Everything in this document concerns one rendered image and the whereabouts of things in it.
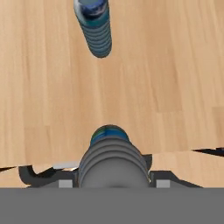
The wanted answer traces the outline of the grey ribbed bottle, blue-green label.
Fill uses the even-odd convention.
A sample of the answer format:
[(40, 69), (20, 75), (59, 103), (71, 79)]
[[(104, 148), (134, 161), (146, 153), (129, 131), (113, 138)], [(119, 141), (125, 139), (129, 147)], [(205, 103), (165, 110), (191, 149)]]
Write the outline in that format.
[(82, 188), (147, 188), (150, 185), (144, 156), (119, 126), (97, 129), (79, 165)]

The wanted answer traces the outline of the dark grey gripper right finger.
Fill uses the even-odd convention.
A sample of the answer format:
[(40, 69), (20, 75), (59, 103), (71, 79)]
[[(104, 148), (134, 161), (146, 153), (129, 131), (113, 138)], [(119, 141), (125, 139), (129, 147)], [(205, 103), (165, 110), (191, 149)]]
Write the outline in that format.
[(195, 185), (191, 182), (178, 178), (172, 171), (153, 171), (151, 154), (144, 154), (143, 158), (148, 168), (148, 177), (150, 180), (150, 187), (155, 188), (200, 188), (200, 185)]

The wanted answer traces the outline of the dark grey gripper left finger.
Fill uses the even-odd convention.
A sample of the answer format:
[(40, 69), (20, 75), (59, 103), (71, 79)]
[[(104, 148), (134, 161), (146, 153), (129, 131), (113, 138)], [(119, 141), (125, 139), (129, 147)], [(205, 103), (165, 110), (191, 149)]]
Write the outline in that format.
[(51, 184), (58, 180), (71, 180), (73, 186), (77, 185), (79, 169), (74, 171), (64, 171), (63, 169), (54, 169), (53, 167), (36, 173), (31, 165), (19, 166), (18, 174), (21, 181), (31, 187), (41, 187)]

